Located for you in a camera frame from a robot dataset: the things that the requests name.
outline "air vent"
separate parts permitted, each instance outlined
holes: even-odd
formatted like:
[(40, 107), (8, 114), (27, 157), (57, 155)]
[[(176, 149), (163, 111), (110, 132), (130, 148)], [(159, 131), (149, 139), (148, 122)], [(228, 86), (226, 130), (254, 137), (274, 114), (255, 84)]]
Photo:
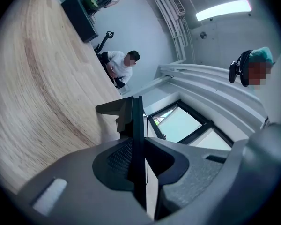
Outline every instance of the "air vent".
[(180, 0), (170, 0), (170, 2), (172, 3), (173, 7), (175, 8), (175, 11), (178, 16), (182, 16), (185, 14), (185, 9), (182, 6)]

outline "fluorescent light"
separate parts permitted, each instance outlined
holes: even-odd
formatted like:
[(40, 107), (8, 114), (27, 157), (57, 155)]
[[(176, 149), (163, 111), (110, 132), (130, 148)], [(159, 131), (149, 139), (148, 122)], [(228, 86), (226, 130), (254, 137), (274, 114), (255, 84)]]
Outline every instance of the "fluorescent light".
[(252, 9), (247, 0), (227, 2), (221, 5), (208, 8), (196, 14), (198, 21), (229, 13), (251, 12)]

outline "black window frame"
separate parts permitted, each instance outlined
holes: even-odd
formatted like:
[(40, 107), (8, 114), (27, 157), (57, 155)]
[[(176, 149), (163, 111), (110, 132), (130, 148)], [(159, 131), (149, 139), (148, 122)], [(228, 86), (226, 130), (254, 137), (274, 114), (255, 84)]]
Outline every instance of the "black window frame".
[(164, 139), (165, 137), (159, 127), (156, 125), (153, 117), (156, 116), (159, 113), (162, 113), (166, 110), (168, 110), (171, 107), (180, 107), (182, 110), (187, 112), (189, 115), (191, 115), (195, 120), (197, 120), (199, 123), (202, 124), (201, 127), (193, 131), (191, 134), (180, 140), (178, 143), (181, 144), (190, 144), (193, 141), (195, 141), (198, 137), (200, 137), (203, 133), (205, 133), (207, 130), (210, 128), (213, 128), (213, 130), (228, 144), (229, 147), (232, 148), (233, 146), (233, 141), (230, 139), (222, 130), (220, 130), (212, 120), (207, 119), (204, 117), (202, 114), (191, 108), (189, 105), (185, 104), (184, 102), (181, 101), (181, 99), (177, 100), (176, 102), (164, 107), (163, 109), (151, 114), (148, 116), (148, 120), (151, 123), (153, 130), (155, 131), (156, 135), (158, 138)]

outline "window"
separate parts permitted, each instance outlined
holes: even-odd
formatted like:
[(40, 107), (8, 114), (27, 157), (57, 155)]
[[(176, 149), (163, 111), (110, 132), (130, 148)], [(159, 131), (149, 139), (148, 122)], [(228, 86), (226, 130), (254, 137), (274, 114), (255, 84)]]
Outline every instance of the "window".
[(213, 121), (178, 100), (150, 115), (158, 138), (202, 148), (230, 150), (233, 141)]

